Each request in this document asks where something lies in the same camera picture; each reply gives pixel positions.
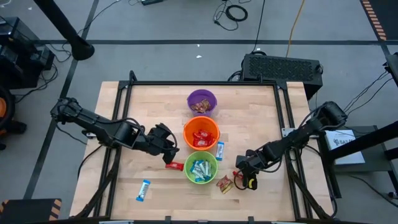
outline blue wrapper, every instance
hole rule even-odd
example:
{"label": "blue wrapper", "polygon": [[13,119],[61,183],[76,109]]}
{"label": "blue wrapper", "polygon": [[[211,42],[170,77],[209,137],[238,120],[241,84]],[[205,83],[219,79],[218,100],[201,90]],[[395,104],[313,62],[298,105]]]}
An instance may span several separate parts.
{"label": "blue wrapper", "polygon": [[218,142],[217,143],[216,160],[222,161],[223,160],[223,154],[224,154],[224,143],[223,142]]}
{"label": "blue wrapper", "polygon": [[149,188],[149,184],[150,184],[149,180],[144,180],[142,182],[141,189],[140,189],[140,191],[138,193],[138,196],[136,197],[137,201],[139,201],[139,202],[143,202],[144,201],[145,195],[147,194],[147,191],[148,191],[148,188]]}

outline black stand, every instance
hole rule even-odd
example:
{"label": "black stand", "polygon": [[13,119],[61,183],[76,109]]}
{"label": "black stand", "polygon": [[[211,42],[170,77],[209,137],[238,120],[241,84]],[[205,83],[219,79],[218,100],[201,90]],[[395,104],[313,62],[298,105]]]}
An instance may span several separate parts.
{"label": "black stand", "polygon": [[[356,140],[332,151],[328,150],[325,137],[321,136],[319,138],[319,148],[322,151],[325,174],[329,178],[333,193],[337,198],[341,198],[341,194],[336,174],[348,172],[388,172],[394,190],[398,192],[398,175],[391,162],[392,159],[398,158],[398,149],[387,150],[383,144],[385,141],[398,137],[398,133],[395,131],[396,128],[398,128],[398,121],[381,129],[377,129],[375,126],[353,127]],[[335,159],[359,151],[362,151],[365,160],[364,164],[334,165]]]}
{"label": "black stand", "polygon": [[75,60],[86,60],[93,56],[94,47],[83,40],[69,23],[54,0],[34,0],[47,18],[69,42],[72,47],[72,56]]}

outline candy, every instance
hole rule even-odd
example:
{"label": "candy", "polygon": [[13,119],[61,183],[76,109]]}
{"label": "candy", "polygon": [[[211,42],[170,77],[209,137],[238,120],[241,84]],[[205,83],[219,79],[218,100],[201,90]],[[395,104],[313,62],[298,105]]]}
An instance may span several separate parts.
{"label": "candy", "polygon": [[178,169],[180,171],[184,170],[184,164],[179,162],[171,162],[170,164],[166,164],[166,168]]}
{"label": "candy", "polygon": [[210,132],[200,129],[197,133],[192,133],[193,135],[193,146],[195,147],[206,147],[212,145],[216,139]]}
{"label": "candy", "polygon": [[190,172],[195,176],[195,182],[209,181],[211,179],[211,166],[203,159],[193,161]]}
{"label": "candy", "polygon": [[206,175],[206,169],[205,169],[205,166],[204,166],[203,164],[204,164],[203,161],[198,162],[198,165],[199,165],[199,167],[200,167],[201,172],[202,172],[204,175]]}
{"label": "candy", "polygon": [[197,113],[205,113],[206,111],[210,110],[210,102],[207,99],[202,100],[199,103],[195,103],[190,105],[191,109],[196,111]]}
{"label": "candy", "polygon": [[224,154],[224,143],[223,142],[218,142],[217,143],[216,160],[222,161],[223,160],[223,154]]}
{"label": "candy", "polygon": [[205,162],[205,174],[206,174],[207,177],[210,176],[209,162],[208,161]]}
{"label": "candy", "polygon": [[226,192],[228,192],[229,190],[231,190],[231,188],[233,187],[233,183],[232,180],[230,180],[227,175],[225,175],[222,179],[220,179],[217,184],[217,187],[220,188],[221,192],[223,194],[225,194]]}
{"label": "candy", "polygon": [[193,140],[193,146],[195,146],[195,147],[208,146],[208,141],[194,139]]}
{"label": "candy", "polygon": [[144,180],[143,181],[141,189],[140,189],[140,191],[138,193],[138,196],[136,198],[137,201],[139,201],[139,202],[143,202],[144,201],[145,195],[148,192],[149,184],[150,184],[149,180]]}

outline red candy wrapper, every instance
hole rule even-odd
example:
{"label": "red candy wrapper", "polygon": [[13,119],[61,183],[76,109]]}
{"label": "red candy wrapper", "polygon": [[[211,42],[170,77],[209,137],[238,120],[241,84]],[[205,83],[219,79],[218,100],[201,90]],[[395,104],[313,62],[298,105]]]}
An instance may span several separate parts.
{"label": "red candy wrapper", "polygon": [[206,141],[206,140],[194,139],[194,140],[193,140],[193,146],[195,146],[195,147],[204,147],[204,146],[208,146],[208,141]]}
{"label": "red candy wrapper", "polygon": [[207,131],[204,131],[204,130],[202,130],[202,129],[199,130],[199,134],[200,134],[200,136],[203,137],[203,138],[208,138],[209,135],[211,135],[211,133],[208,133]]}
{"label": "red candy wrapper", "polygon": [[205,147],[212,145],[216,139],[207,131],[200,129],[197,133],[193,133],[193,146]]}
{"label": "red candy wrapper", "polygon": [[202,137],[201,134],[199,133],[192,133],[192,134],[195,140],[206,140],[206,138]]}
{"label": "red candy wrapper", "polygon": [[166,164],[166,168],[178,169],[180,171],[184,170],[184,164],[179,162],[171,162],[170,164]]}

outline purple bowl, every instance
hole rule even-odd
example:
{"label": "purple bowl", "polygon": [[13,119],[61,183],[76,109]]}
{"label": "purple bowl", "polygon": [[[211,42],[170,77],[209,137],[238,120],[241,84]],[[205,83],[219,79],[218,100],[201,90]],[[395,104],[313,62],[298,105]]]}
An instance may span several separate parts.
{"label": "purple bowl", "polygon": [[[191,105],[194,105],[195,103],[199,103],[202,100],[207,99],[210,103],[210,110],[206,111],[205,113],[198,113],[191,109]],[[192,111],[194,116],[211,116],[211,112],[216,108],[217,105],[217,99],[216,96],[208,91],[208,90],[195,90],[193,91],[187,98],[187,103],[189,109]]]}

